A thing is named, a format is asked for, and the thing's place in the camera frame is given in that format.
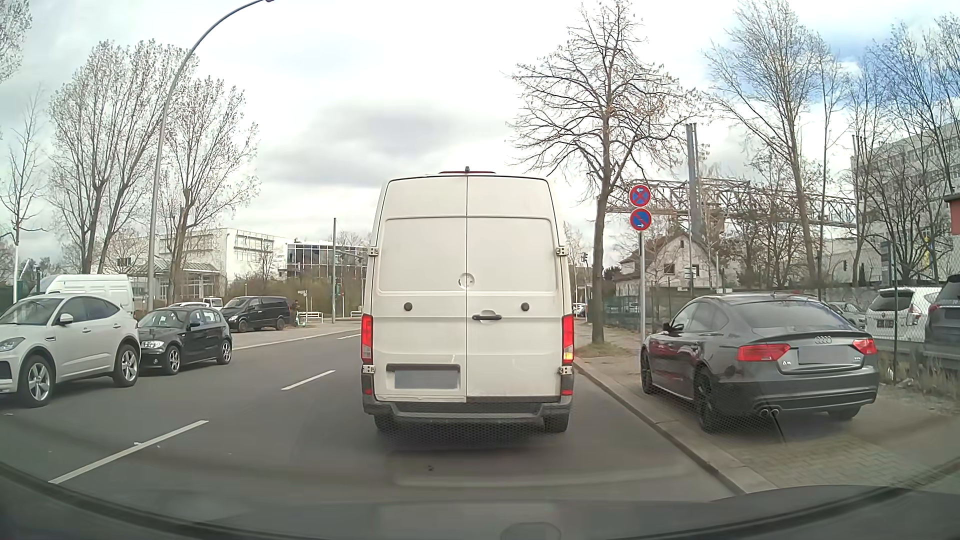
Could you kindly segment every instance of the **lamp post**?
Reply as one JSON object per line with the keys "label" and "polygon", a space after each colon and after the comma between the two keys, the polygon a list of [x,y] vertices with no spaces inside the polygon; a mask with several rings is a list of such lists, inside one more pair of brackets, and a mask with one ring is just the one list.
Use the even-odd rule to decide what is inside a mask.
{"label": "lamp post", "polygon": [[200,42],[203,41],[206,35],[213,31],[217,25],[224,22],[224,20],[234,13],[248,8],[253,4],[273,1],[274,0],[253,0],[252,2],[248,2],[247,4],[244,4],[232,12],[220,17],[217,22],[213,23],[213,26],[206,29],[206,32],[200,36],[200,39],[197,39],[197,42],[193,44],[193,47],[187,51],[186,56],[183,57],[183,61],[180,63],[180,67],[177,68],[177,73],[174,75],[173,83],[170,84],[170,90],[167,92],[166,100],[163,102],[163,113],[160,115],[160,129],[156,139],[156,159],[154,162],[154,196],[150,200],[150,235],[147,239],[149,242],[149,245],[147,246],[147,311],[154,310],[154,296],[156,295],[156,197],[160,191],[160,160],[163,158],[163,136],[167,130],[167,111],[170,109],[170,100],[173,98],[174,91],[177,89],[177,82],[180,81],[180,75],[183,73],[183,69],[186,67],[186,63],[190,60],[190,57],[193,56],[193,52],[197,50],[197,46],[200,45]]}

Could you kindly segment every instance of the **gray audi sedan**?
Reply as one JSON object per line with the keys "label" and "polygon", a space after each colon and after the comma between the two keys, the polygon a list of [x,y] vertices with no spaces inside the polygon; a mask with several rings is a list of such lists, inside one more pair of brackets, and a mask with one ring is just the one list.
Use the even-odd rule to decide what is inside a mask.
{"label": "gray audi sedan", "polygon": [[643,391],[690,400],[700,427],[782,411],[850,420],[876,399],[874,339],[815,298],[744,292],[690,301],[640,351]]}

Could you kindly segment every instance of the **traffic sign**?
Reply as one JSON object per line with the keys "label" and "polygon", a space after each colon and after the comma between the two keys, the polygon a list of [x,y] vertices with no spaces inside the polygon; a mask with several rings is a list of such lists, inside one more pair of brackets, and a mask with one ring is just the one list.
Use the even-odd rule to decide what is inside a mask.
{"label": "traffic sign", "polygon": [[652,221],[653,216],[650,215],[650,210],[636,209],[630,212],[630,226],[638,231],[646,231]]}
{"label": "traffic sign", "polygon": [[630,188],[630,204],[637,208],[647,206],[650,202],[650,188],[645,184],[637,184]]}

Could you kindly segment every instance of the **asphalt road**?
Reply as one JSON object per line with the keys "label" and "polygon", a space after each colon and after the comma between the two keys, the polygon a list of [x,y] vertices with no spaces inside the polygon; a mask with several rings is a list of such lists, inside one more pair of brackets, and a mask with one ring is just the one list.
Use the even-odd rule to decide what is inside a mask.
{"label": "asphalt road", "polygon": [[[295,332],[307,331],[276,339],[306,336]],[[126,389],[109,379],[68,383],[38,409],[0,400],[0,461],[187,519],[324,501],[731,494],[584,377],[566,433],[437,428],[388,437],[360,406],[357,333],[276,344],[265,344],[266,334],[248,349],[238,340],[227,366],[185,366],[174,377],[144,371]]]}

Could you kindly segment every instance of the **black minivan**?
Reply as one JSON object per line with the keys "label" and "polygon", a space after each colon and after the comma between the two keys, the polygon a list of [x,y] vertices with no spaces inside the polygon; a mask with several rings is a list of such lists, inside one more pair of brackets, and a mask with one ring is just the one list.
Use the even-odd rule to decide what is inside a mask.
{"label": "black minivan", "polygon": [[936,300],[930,303],[925,330],[928,346],[947,346],[951,351],[960,346],[960,274],[947,278]]}
{"label": "black minivan", "polygon": [[238,296],[220,309],[231,330],[283,330],[290,324],[290,304],[282,296]]}

